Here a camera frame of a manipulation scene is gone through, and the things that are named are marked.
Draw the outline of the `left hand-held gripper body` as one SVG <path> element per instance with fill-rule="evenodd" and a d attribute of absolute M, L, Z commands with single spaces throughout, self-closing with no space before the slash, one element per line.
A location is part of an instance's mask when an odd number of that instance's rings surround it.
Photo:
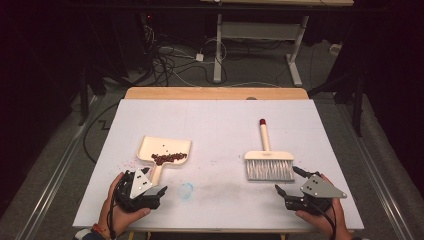
<path fill-rule="evenodd" d="M 115 202 L 127 213 L 133 213 L 142 208 L 157 209 L 160 206 L 160 199 L 156 194 L 145 194 L 151 188 L 152 183 L 142 173 L 141 168 L 135 171 L 127 170 L 115 187 Z"/>

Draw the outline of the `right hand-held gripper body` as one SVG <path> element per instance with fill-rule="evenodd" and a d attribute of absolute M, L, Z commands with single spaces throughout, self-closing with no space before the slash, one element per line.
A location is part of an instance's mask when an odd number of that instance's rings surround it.
<path fill-rule="evenodd" d="M 302 210 L 311 215 L 323 215 L 331 206 L 333 198 L 346 198 L 347 194 L 333 186 L 321 177 L 319 172 L 312 176 L 300 187 L 302 197 L 289 196 L 284 199 L 288 210 Z"/>

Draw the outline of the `pile of red beans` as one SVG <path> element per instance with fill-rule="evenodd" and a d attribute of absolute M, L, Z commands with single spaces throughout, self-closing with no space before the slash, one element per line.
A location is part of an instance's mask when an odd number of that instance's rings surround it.
<path fill-rule="evenodd" d="M 173 153 L 173 154 L 165 154 L 165 155 L 152 154 L 151 155 L 151 158 L 154 160 L 155 164 L 158 166 L 161 166 L 164 163 L 182 160 L 182 159 L 185 159 L 186 157 L 187 157 L 186 153 Z"/>

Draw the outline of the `cream brush with red cap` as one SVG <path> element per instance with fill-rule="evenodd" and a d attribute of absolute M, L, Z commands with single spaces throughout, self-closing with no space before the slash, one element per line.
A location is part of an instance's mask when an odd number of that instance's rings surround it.
<path fill-rule="evenodd" d="M 271 150 L 265 119 L 259 120 L 259 128 L 263 149 L 244 155 L 247 178 L 251 181 L 293 181 L 294 156 L 286 151 Z"/>

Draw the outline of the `cream dustpan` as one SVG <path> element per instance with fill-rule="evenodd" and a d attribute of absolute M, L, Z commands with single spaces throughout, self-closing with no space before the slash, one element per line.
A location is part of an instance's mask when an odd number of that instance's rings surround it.
<path fill-rule="evenodd" d="M 148 161 L 153 164 L 150 173 L 150 181 L 153 186 L 158 186 L 162 170 L 167 166 L 178 166 L 185 163 L 188 160 L 190 148 L 190 140 L 175 140 L 144 136 L 138 148 L 137 157 L 142 161 Z M 152 154 L 165 155 L 173 153 L 186 153 L 187 157 L 182 160 L 164 163 L 161 166 L 156 165 L 154 160 L 151 158 Z"/>

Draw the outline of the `person's right hand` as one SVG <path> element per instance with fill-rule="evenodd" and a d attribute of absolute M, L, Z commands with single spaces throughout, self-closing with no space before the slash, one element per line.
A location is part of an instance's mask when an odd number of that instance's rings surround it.
<path fill-rule="evenodd" d="M 318 229 L 329 240 L 352 240 L 353 236 L 347 229 L 344 210 L 338 198 L 332 199 L 332 207 L 320 216 L 311 215 L 298 210 L 295 215 Z"/>

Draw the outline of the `person's left hand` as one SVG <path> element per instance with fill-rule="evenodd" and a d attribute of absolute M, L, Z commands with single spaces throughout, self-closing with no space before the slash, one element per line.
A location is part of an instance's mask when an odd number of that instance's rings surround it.
<path fill-rule="evenodd" d="M 142 208 L 133 213 L 126 213 L 119 206 L 114 206 L 114 190 L 123 176 L 123 173 L 119 173 L 111 183 L 95 227 L 96 231 L 109 240 L 113 240 L 123 234 L 131 224 L 151 212 L 149 208 Z"/>

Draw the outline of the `white board table cover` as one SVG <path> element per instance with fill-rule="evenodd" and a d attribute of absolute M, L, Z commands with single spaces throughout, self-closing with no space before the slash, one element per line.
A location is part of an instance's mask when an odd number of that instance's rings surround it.
<path fill-rule="evenodd" d="M 309 232 L 311 226 L 286 209 L 274 182 L 250 182 L 244 155 L 262 147 L 266 121 L 271 148 L 294 156 L 296 166 L 349 186 L 311 100 L 123 100 L 73 222 L 90 227 L 122 171 L 142 166 L 143 137 L 191 141 L 187 161 L 167 166 L 161 205 L 135 223 L 137 230 Z"/>

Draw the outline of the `black metal stand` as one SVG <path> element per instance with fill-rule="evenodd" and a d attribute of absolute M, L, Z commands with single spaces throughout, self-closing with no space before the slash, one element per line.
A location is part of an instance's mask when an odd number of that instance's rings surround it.
<path fill-rule="evenodd" d="M 364 93 L 364 76 L 360 73 L 347 72 L 333 80 L 327 80 L 318 87 L 307 92 L 312 97 L 321 92 L 334 92 L 337 104 L 352 103 L 352 128 L 358 137 L 362 136 L 361 116 Z"/>
<path fill-rule="evenodd" d="M 106 87 L 103 83 L 103 69 L 98 65 L 85 65 L 79 73 L 79 93 L 80 93 L 80 122 L 82 126 L 89 115 L 88 89 L 91 89 L 95 96 L 104 96 Z"/>

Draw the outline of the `wooden table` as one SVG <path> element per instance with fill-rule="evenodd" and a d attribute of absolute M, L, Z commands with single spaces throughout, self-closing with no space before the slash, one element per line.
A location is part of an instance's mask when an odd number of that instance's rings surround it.
<path fill-rule="evenodd" d="M 148 100 L 307 100 L 302 88 L 131 87 L 125 99 Z"/>

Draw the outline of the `metal floor rail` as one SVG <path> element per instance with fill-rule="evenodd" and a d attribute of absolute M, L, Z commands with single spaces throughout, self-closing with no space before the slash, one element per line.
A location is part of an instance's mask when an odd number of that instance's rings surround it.
<path fill-rule="evenodd" d="M 362 98 L 359 130 L 354 130 L 371 185 L 398 240 L 414 240 L 414 207 L 421 195 L 410 179 L 380 126 L 366 95 Z"/>
<path fill-rule="evenodd" d="M 32 170 L 35 177 L 45 176 L 46 180 L 45 184 L 40 188 L 40 196 L 37 199 L 34 209 L 24 227 L 15 237 L 15 240 L 33 240 L 35 238 L 73 161 L 74 152 L 83 134 L 88 129 L 88 124 L 94 116 L 94 111 L 98 110 L 102 100 L 102 97 L 93 96 L 88 104 L 88 115 L 81 120 L 75 116 L 76 123 L 67 122 L 49 141 L 47 147 L 58 147 L 59 143 L 62 143 L 63 150 L 51 150 L 51 153 L 55 153 L 55 156 L 52 156 L 50 160 L 44 158 L 44 163 L 38 167 L 37 171 Z"/>

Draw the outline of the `white metal desk frame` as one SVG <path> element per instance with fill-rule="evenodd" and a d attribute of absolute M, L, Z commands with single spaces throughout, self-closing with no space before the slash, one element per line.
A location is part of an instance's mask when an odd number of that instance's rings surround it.
<path fill-rule="evenodd" d="M 201 0 L 213 3 L 216 7 L 270 7 L 276 10 L 278 7 L 305 7 L 307 10 L 323 7 L 342 8 L 352 7 L 354 0 Z M 261 20 L 228 20 L 222 13 L 217 14 L 216 42 L 214 57 L 213 82 L 222 83 L 224 77 L 223 61 L 227 53 L 224 39 L 253 39 L 253 40 L 289 40 L 294 42 L 291 53 L 285 55 L 286 65 L 291 79 L 296 87 L 303 85 L 296 66 L 296 57 L 307 28 L 310 15 L 305 13 L 296 23 L 270 23 Z"/>

